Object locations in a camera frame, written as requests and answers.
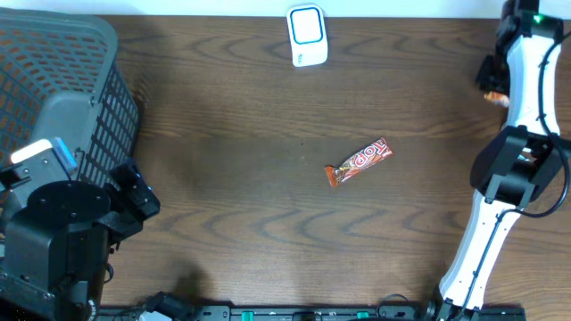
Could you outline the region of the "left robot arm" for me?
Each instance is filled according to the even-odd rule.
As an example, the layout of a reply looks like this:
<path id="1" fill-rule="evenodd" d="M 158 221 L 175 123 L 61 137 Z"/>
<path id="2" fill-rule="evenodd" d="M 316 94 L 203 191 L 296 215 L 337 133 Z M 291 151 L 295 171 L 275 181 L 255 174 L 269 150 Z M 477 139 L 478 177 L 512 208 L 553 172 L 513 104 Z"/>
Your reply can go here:
<path id="1" fill-rule="evenodd" d="M 111 169 L 103 186 L 41 185 L 4 228 L 3 320 L 94 320 L 113 249 L 139 233 L 161 203 L 136 163 Z"/>

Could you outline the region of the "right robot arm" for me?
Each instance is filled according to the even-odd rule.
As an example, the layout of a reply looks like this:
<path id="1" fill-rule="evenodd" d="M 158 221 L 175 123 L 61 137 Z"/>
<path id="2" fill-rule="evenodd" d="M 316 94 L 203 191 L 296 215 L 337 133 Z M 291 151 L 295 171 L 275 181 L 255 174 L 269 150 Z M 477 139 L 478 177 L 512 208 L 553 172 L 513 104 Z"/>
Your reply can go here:
<path id="1" fill-rule="evenodd" d="M 555 71 L 569 35 L 564 21 L 542 14 L 539 0 L 508 0 L 493 54 L 476 76 L 487 100 L 508 110 L 500 133 L 477 155 L 470 173 L 474 188 L 470 219 L 450 269 L 417 320 L 522 320 L 522 309 L 487 309 L 484 291 L 509 230 L 557 174 L 560 197 L 570 192 L 570 143 L 560 135 L 554 106 Z"/>

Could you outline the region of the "small orange snack box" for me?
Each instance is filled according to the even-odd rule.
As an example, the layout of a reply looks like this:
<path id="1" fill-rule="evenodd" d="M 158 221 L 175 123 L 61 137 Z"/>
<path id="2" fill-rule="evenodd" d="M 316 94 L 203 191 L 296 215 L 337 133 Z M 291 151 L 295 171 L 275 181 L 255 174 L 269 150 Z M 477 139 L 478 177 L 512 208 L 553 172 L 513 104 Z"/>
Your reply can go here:
<path id="1" fill-rule="evenodd" d="M 484 94 L 484 99 L 487 102 L 499 105 L 504 108 L 508 108 L 510 104 L 509 97 L 503 93 L 490 91 Z"/>

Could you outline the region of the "red chocolate bar wrapper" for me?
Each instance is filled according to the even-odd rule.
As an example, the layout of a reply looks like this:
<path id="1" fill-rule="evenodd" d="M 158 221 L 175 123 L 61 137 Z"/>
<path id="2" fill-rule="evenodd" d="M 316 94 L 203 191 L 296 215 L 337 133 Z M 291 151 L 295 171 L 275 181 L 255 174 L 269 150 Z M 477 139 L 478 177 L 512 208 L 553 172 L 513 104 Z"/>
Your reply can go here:
<path id="1" fill-rule="evenodd" d="M 368 169 L 371 166 L 376 165 L 378 162 L 392 157 L 393 155 L 393 149 L 386 140 L 381 137 L 354 153 L 340 166 L 325 166 L 324 170 L 329 184 L 336 187 L 349 178 L 356 176 L 363 170 Z"/>

